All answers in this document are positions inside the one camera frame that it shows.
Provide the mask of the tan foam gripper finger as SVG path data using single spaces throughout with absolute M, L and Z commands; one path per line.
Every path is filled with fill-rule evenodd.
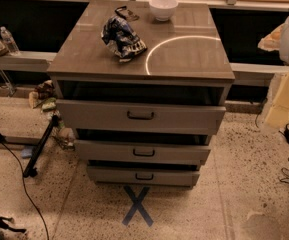
M 283 25 L 275 28 L 270 34 L 265 36 L 258 43 L 258 48 L 264 51 L 278 51 L 280 48 L 281 30 Z

